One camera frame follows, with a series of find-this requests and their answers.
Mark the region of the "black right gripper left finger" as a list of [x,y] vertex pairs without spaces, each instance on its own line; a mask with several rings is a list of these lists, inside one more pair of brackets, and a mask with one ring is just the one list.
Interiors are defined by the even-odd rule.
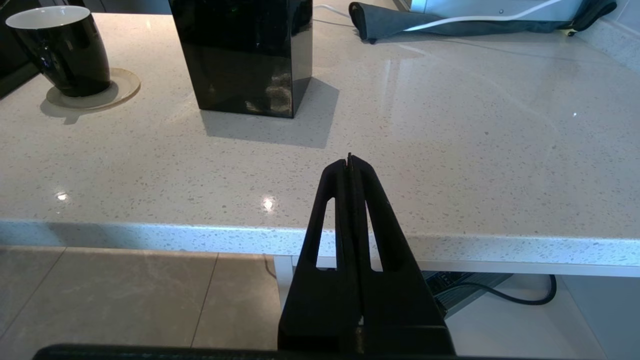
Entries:
[[[352,352],[361,318],[357,261],[344,159],[327,166],[317,193],[278,324],[278,350]],[[336,271],[318,269],[327,203],[334,200]]]

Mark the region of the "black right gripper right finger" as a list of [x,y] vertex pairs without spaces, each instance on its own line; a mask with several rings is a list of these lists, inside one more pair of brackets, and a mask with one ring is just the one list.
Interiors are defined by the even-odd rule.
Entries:
[[434,297],[374,168],[350,156],[353,240],[367,354],[453,354]]

